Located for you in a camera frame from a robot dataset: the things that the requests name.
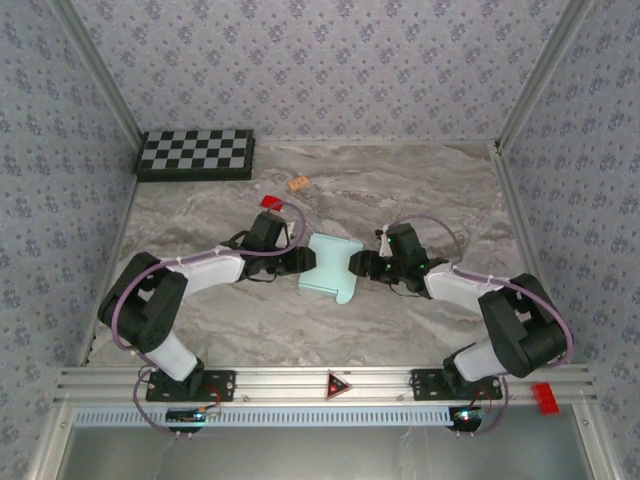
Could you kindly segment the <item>mint green paper box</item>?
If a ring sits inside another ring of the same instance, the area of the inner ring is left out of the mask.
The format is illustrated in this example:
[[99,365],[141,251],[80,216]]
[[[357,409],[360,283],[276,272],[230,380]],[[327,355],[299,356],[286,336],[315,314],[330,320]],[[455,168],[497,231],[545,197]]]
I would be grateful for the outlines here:
[[314,233],[309,248],[316,255],[316,267],[301,273],[298,288],[348,303],[356,290],[357,276],[349,270],[350,259],[364,249],[361,241]]

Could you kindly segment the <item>black grey chessboard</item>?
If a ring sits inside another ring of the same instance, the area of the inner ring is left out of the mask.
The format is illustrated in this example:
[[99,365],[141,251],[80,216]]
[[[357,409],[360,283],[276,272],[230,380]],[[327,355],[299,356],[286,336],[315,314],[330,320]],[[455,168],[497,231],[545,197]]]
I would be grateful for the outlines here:
[[150,131],[134,173],[140,183],[249,180],[254,148],[251,130]]

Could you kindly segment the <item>red black triangle emblem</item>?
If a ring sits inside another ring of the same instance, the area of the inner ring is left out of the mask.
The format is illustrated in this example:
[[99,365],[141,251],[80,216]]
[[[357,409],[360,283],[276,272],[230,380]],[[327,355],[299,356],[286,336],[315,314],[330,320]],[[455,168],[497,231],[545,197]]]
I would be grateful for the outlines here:
[[325,398],[333,399],[352,388],[352,385],[339,377],[335,372],[329,371],[327,375],[327,387]]

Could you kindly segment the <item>grey metal bottom panel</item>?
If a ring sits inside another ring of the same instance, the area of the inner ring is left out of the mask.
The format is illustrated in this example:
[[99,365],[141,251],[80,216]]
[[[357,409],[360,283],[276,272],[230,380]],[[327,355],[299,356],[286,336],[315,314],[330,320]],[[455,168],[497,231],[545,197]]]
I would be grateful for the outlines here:
[[570,427],[504,425],[462,438],[440,427],[223,428],[172,440],[82,427],[56,480],[594,480]]

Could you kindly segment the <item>aluminium right side rail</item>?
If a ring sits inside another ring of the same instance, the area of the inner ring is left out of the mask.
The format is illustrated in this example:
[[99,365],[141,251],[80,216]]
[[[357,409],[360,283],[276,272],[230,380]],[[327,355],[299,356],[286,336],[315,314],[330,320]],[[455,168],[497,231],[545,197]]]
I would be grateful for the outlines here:
[[522,266],[526,272],[537,277],[548,297],[552,298],[551,287],[544,273],[534,236],[527,220],[524,205],[518,194],[510,165],[504,158],[499,145],[491,143],[489,145],[489,153],[495,166],[497,181],[511,221]]

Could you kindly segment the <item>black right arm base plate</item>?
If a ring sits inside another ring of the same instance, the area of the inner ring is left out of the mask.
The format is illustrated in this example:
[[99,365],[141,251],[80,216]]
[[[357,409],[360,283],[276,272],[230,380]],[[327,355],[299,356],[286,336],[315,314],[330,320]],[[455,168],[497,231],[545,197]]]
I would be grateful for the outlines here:
[[416,401],[471,401],[501,400],[502,384],[496,377],[484,377],[478,381],[464,380],[457,373],[444,368],[413,369],[409,385]]

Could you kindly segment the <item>aluminium front frame rail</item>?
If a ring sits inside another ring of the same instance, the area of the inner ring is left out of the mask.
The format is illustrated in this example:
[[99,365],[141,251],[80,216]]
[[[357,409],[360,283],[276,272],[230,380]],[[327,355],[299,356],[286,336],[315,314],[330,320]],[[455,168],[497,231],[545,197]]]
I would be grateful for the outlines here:
[[[414,403],[410,366],[335,367],[351,388],[325,398],[328,367],[236,367],[232,407],[249,406],[395,406]],[[76,406],[126,405],[138,379],[138,368],[70,367],[62,371],[54,400]],[[538,370],[524,379],[506,378],[509,404],[535,403],[532,386],[547,383],[560,405],[594,403],[596,389],[584,365]]]

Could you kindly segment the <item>aluminium left side rail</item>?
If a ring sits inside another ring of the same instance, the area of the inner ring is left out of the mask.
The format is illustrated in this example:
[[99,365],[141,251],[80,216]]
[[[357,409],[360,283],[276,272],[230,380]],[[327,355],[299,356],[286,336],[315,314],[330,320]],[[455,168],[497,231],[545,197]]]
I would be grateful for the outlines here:
[[105,273],[102,277],[101,284],[98,288],[96,301],[88,317],[88,326],[83,336],[83,341],[76,358],[76,365],[80,367],[84,367],[87,365],[89,356],[92,351],[92,344],[94,341],[94,336],[96,334],[96,329],[100,324],[100,322],[98,321],[98,309],[102,300],[104,299],[104,297],[109,291],[110,279],[117,265],[121,244],[122,244],[126,227],[129,221],[129,217],[131,214],[132,205],[135,201],[137,189],[138,189],[138,182],[134,181],[133,185],[131,186],[131,188],[127,193],[124,210],[119,216],[119,223],[117,225],[117,231],[116,231],[114,240],[109,245],[109,251],[108,251],[109,257],[106,264]]

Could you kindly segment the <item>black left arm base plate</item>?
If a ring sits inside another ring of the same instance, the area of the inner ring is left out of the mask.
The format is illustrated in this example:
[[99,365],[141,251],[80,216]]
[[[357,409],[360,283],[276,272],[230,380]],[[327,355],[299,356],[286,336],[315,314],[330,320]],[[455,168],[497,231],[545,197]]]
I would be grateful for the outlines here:
[[236,372],[202,370],[178,382],[162,371],[152,372],[145,394],[148,402],[231,402],[234,399]]

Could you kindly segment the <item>aluminium right corner post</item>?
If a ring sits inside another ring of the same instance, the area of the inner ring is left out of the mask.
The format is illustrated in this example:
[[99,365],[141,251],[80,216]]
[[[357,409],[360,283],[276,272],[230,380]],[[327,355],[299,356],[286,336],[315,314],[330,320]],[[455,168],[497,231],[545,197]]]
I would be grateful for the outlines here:
[[499,154],[506,154],[513,145],[594,4],[595,0],[567,0],[496,138]]

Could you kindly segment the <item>aluminium corner post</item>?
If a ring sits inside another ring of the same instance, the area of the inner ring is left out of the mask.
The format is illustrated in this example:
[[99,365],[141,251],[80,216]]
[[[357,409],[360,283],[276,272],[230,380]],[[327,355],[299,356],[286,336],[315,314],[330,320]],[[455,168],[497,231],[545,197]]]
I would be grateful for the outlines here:
[[76,8],[71,0],[47,0],[47,2],[111,109],[123,135],[137,150],[142,141],[142,132]]
[[506,154],[513,145],[594,4],[595,0],[567,0],[496,138],[499,154]]

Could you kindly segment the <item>aluminium left corner post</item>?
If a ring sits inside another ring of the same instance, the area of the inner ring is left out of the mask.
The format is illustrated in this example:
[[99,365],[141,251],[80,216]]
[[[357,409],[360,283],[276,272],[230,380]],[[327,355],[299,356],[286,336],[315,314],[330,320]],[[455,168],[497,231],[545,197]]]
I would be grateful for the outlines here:
[[71,0],[47,0],[47,2],[111,109],[123,135],[137,150],[142,141],[142,132],[76,8]]

